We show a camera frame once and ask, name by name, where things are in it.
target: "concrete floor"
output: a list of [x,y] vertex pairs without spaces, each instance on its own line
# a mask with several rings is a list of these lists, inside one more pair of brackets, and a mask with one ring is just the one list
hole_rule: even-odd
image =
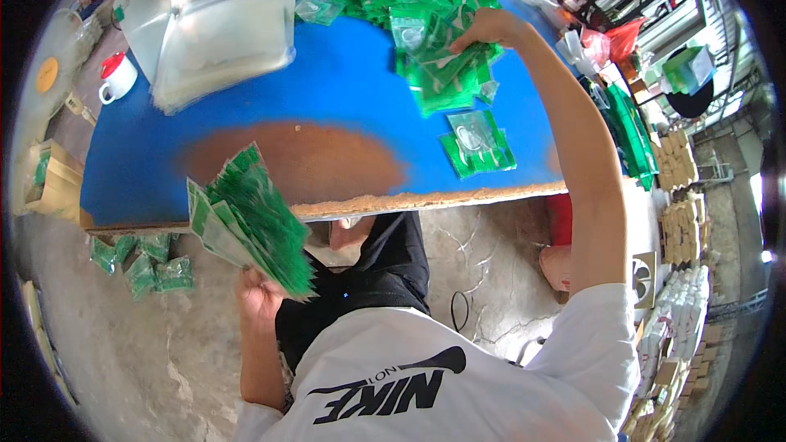
[[[77,88],[93,113],[97,64],[123,47],[110,29],[86,64]],[[92,127],[63,113],[50,135],[84,161]],[[655,208],[629,188],[629,251],[657,247]],[[431,265],[433,316],[451,326],[450,300],[473,290],[461,331],[486,350],[517,359],[528,341],[547,337],[561,307],[538,267],[549,243],[543,198],[422,212]],[[107,276],[91,263],[90,238],[76,224],[28,214],[15,222],[20,274],[42,291],[45,322],[78,413],[104,440],[228,440],[236,421],[240,352],[233,283],[237,269],[183,235],[196,289],[131,299],[122,272]],[[357,250],[314,250],[328,265],[351,262]],[[457,301],[463,319],[463,300]]]

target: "stack of green packets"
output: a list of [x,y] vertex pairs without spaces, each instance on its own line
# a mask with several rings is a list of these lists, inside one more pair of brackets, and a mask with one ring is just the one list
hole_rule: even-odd
[[491,105],[499,86],[490,65],[504,53],[501,46],[476,43],[458,55],[448,50],[472,24],[478,7],[499,7],[497,0],[456,0],[456,5],[444,16],[391,8],[391,21],[396,25],[396,73],[407,79],[424,116],[471,108],[475,98]]
[[191,179],[191,231],[205,249],[239,267],[254,267],[294,300],[314,296],[314,271],[303,255],[307,228],[270,181],[260,149],[250,144],[205,188]]
[[344,15],[391,30],[396,73],[407,79],[423,116],[472,107],[476,97],[493,102],[499,83],[491,76],[490,64],[502,48],[473,45],[452,59],[447,47],[472,23],[479,7],[498,8],[497,0],[335,1],[345,4]]

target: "clear plastic bag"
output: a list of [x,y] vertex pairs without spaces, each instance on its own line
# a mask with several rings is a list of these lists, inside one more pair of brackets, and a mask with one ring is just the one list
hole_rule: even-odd
[[166,263],[156,265],[157,292],[174,290],[193,290],[194,280],[191,272],[191,260],[188,256],[175,258]]
[[344,9],[344,4],[335,0],[298,0],[295,14],[306,23],[330,25]]
[[152,290],[156,286],[157,278],[150,256],[140,254],[126,272],[126,280],[131,285],[131,296],[135,301],[141,300]]
[[138,248],[147,253],[153,260],[165,263],[169,260],[169,244],[172,234],[142,235],[139,236]]
[[137,242],[138,238],[135,235],[121,235],[115,240],[115,254],[117,255],[117,263],[120,266],[123,266],[128,255],[136,247]]
[[115,247],[110,246],[98,238],[93,238],[92,241],[90,261],[93,261],[110,275],[113,274],[117,265]]

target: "green sachet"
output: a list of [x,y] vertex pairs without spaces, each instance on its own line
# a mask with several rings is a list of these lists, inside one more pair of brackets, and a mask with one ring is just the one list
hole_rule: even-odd
[[98,264],[98,266],[111,275],[115,272],[117,265],[117,255],[115,254],[114,246],[110,246],[99,238],[93,238],[90,261]]
[[46,168],[49,167],[49,160],[52,158],[52,151],[47,150],[38,155],[38,163],[35,165],[33,184],[43,186],[46,181]]
[[295,13],[306,23],[330,25],[341,11],[344,4],[335,0],[298,0]]
[[137,244],[140,251],[147,253],[153,260],[164,263],[169,260],[169,244],[172,234],[141,235]]
[[194,279],[191,272],[191,260],[183,256],[156,265],[157,283],[155,291],[171,292],[173,290],[193,290]]
[[458,113],[447,118],[454,131],[439,136],[439,142],[459,178],[516,168],[506,136],[497,128],[490,111]]
[[126,280],[131,285],[131,296],[136,301],[152,290],[156,286],[157,278],[150,256],[146,253],[140,254],[126,272]]
[[431,11],[417,7],[391,7],[390,21],[396,48],[412,51],[420,46],[426,33]]
[[121,235],[115,240],[115,255],[120,266],[123,265],[128,255],[131,254],[131,251],[137,245],[137,241],[138,239],[135,235]]

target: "electric cord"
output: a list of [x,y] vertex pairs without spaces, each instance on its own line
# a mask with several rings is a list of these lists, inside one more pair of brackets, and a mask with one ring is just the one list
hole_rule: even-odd
[[[464,303],[467,305],[467,314],[464,316],[464,322],[461,323],[461,326],[458,326],[456,323],[456,310],[455,310],[455,301],[456,296],[460,296],[464,299]],[[470,308],[470,299],[467,299],[467,295],[460,290],[456,290],[453,292],[453,297],[450,299],[450,320],[453,321],[453,329],[456,329],[456,333],[460,333],[465,326],[467,326],[467,321],[469,320],[469,308]]]

